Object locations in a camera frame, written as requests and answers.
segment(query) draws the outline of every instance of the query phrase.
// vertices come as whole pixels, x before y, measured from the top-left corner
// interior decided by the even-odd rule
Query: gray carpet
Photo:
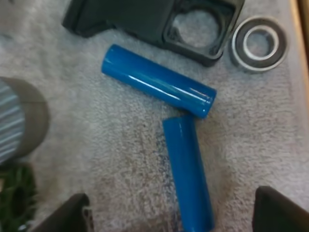
[[[35,85],[52,116],[46,140],[30,157],[40,193],[36,224],[85,192],[96,232],[181,230],[161,125],[179,111],[100,73],[113,43],[218,90],[208,118],[197,121],[216,232],[251,230],[259,185],[309,210],[306,93],[289,0],[245,3],[239,21],[271,15],[291,37],[287,60],[259,75],[235,68],[228,51],[207,69],[118,31],[76,37],[60,25],[68,3],[0,0],[0,76]]]

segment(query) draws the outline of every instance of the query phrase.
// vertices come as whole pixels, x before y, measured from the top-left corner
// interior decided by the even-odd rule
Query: glossy blue wrap
[[[207,116],[217,93],[117,45],[107,51],[102,72],[200,118]]]
[[[163,121],[180,213],[185,232],[214,228],[211,201],[192,115]]]

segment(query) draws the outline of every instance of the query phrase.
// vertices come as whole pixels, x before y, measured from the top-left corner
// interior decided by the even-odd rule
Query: black plastic part
[[[255,193],[253,232],[309,232],[309,213],[267,186]]]
[[[84,206],[89,206],[87,195],[75,194],[32,232],[88,232]]]
[[[91,37],[101,31],[123,29],[147,43],[213,65],[238,19],[245,0],[72,0],[62,25],[74,34]],[[194,47],[172,26],[178,14],[192,10],[210,12],[219,24],[216,41]]]

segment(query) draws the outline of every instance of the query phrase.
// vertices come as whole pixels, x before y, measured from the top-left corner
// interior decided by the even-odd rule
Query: black plastic housing
[[[62,25],[74,34],[91,37],[101,31],[122,29],[147,43],[213,65],[236,24],[244,0],[72,0]],[[206,47],[183,41],[172,26],[178,14],[210,12],[219,24],[217,39]]]

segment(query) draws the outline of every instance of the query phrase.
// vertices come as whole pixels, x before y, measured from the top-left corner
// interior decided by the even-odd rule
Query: bearing outer ring
[[[271,52],[262,59],[253,59],[245,51],[245,38],[253,28],[269,28],[273,40],[278,40],[276,51]],[[231,56],[233,62],[251,73],[261,73],[274,69],[286,58],[289,47],[289,41],[285,30],[272,17],[254,16],[243,21],[235,30],[231,42]]]

